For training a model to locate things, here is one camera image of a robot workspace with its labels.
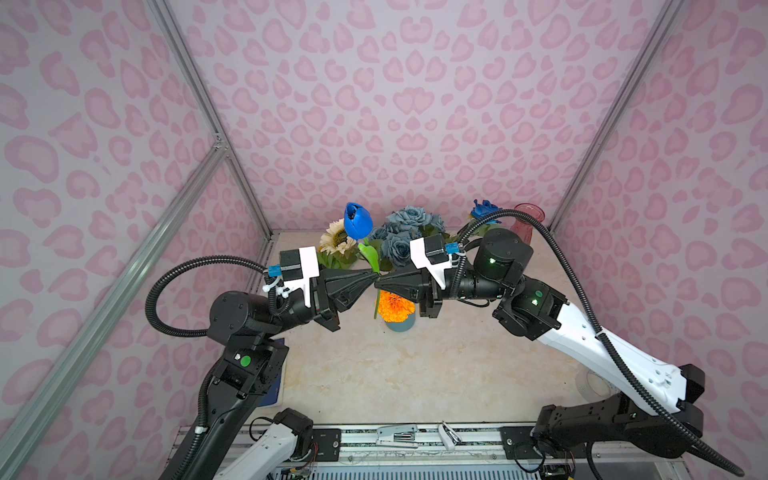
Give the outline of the orange carnation stem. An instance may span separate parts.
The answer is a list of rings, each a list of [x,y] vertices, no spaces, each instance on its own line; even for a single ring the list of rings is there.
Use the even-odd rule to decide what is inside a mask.
[[[380,290],[377,313],[386,323],[400,324],[415,313],[415,304],[402,296]]]

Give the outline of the cream sunflower stem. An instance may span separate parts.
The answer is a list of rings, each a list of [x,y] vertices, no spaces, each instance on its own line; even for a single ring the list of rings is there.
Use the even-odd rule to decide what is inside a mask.
[[[350,269],[359,257],[357,241],[348,236],[343,219],[329,224],[317,252],[319,264],[328,269]]]

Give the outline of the teal ceramic vase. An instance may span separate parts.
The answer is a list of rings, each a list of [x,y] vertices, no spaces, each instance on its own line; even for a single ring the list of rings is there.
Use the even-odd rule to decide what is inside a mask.
[[[402,322],[386,322],[386,326],[394,332],[402,333],[410,330],[415,325],[415,323],[416,323],[416,316],[409,315]]]

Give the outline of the dusty blue rose bouquet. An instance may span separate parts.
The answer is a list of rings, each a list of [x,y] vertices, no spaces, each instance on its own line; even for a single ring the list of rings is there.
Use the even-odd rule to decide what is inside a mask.
[[[449,237],[439,214],[429,213],[422,207],[407,206],[390,214],[381,226],[376,227],[370,241],[377,249],[380,268],[391,271],[410,264],[412,240],[437,234]]]

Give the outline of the dark blue tulip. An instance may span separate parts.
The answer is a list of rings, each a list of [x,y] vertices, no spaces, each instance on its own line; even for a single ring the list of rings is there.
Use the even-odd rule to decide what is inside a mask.
[[[359,252],[368,263],[369,269],[379,275],[379,255],[368,239],[374,228],[370,212],[358,203],[349,202],[345,207],[344,225],[348,236],[357,241]]]

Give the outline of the blue rose stem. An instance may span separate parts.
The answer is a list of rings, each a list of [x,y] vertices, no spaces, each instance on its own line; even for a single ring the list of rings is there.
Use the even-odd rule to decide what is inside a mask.
[[[481,219],[482,217],[489,215],[497,210],[499,210],[499,207],[491,203],[489,200],[483,200],[482,202],[479,202],[477,199],[475,199],[474,207],[470,211],[468,221],[457,232],[456,237],[457,238],[461,237],[464,234],[464,232],[471,226],[471,224],[474,223],[476,220]],[[472,237],[483,237],[489,230],[498,228],[500,225],[501,225],[501,221],[498,219],[489,221],[488,223],[476,229],[472,233]]]

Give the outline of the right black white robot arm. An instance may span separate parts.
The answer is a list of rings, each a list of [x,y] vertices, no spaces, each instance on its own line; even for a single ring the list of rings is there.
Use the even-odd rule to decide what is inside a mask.
[[[497,303],[494,319],[511,335],[547,345],[581,363],[615,387],[616,394],[574,407],[547,405],[531,435],[566,448],[590,442],[624,441],[663,458],[689,446],[632,387],[578,306],[524,270],[533,250],[515,233],[496,229],[478,240],[473,264],[458,271],[453,248],[437,238],[413,241],[414,264],[377,280],[378,290],[416,303],[420,314],[439,315],[446,300]]]

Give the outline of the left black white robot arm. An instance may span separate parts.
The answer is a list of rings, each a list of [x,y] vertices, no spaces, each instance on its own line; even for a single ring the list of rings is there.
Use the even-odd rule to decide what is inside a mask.
[[[150,325],[161,333],[205,336],[224,348],[203,377],[195,423],[162,473],[164,479],[213,478],[241,427],[282,372],[289,349],[277,335],[310,322],[339,330],[340,313],[379,277],[371,270],[323,269],[307,287],[287,294],[277,287],[265,296],[226,291],[213,302],[207,328],[171,327],[159,319],[157,301],[173,279],[194,266],[187,262],[163,275],[145,304]]]

